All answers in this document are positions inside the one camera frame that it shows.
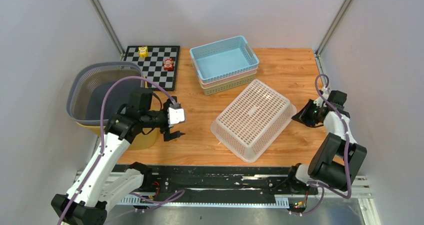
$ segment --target green basket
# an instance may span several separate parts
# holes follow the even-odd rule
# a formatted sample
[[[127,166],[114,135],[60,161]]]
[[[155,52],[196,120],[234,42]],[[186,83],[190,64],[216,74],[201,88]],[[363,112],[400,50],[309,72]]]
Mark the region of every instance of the green basket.
[[[235,80],[227,81],[227,82],[224,82],[215,86],[207,87],[207,88],[203,87],[203,85],[200,82],[199,84],[200,84],[200,87],[203,89],[203,93],[206,96],[209,96],[209,95],[216,94],[228,89],[238,87],[243,84],[248,84],[255,79],[255,76],[256,76],[256,72],[251,75],[243,76]]]

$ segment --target blue basket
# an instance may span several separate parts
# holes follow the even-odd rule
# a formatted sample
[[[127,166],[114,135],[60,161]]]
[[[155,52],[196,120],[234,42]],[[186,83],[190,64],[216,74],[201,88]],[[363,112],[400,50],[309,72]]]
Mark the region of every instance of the blue basket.
[[[190,49],[191,62],[203,83],[252,69],[259,59],[244,36],[235,36]]]

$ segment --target gray floor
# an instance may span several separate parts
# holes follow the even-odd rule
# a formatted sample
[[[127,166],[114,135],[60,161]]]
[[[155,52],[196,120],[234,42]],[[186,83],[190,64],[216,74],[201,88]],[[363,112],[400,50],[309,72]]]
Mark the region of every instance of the gray floor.
[[[311,209],[318,200],[309,198]],[[116,206],[108,215],[113,218],[131,210]],[[107,225],[365,225],[357,199],[325,198],[314,213],[303,217],[289,215],[282,209],[161,207],[145,214],[128,214]]]

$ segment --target wooden tabletop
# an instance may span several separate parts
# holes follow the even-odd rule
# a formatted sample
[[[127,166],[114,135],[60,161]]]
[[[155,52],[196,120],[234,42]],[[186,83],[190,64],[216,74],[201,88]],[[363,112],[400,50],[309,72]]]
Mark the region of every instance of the wooden tabletop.
[[[308,99],[316,99],[314,81],[318,68],[311,49],[253,49],[259,58],[256,78],[302,109]],[[291,166],[309,164],[326,137],[325,129],[309,128],[292,121],[254,163],[242,161],[211,133],[211,123],[239,95],[247,84],[210,96],[203,94],[190,61],[188,48],[181,49],[176,80],[177,96],[185,109],[186,122],[175,125],[186,135],[168,142],[160,134],[156,143],[144,150],[127,150],[120,164],[140,162],[150,165]],[[156,91],[162,101],[166,96]]]

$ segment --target chessboard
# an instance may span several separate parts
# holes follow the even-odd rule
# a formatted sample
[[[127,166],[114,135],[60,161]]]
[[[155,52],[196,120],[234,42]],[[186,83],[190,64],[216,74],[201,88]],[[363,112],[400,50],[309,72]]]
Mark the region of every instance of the chessboard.
[[[145,45],[128,46],[123,60],[139,65],[144,77],[159,84],[163,89],[175,90],[180,46],[147,46],[148,55],[140,57],[139,47],[142,46]],[[164,70],[164,60],[169,58],[174,61],[173,71]],[[149,83],[147,86],[152,90],[158,90]]]

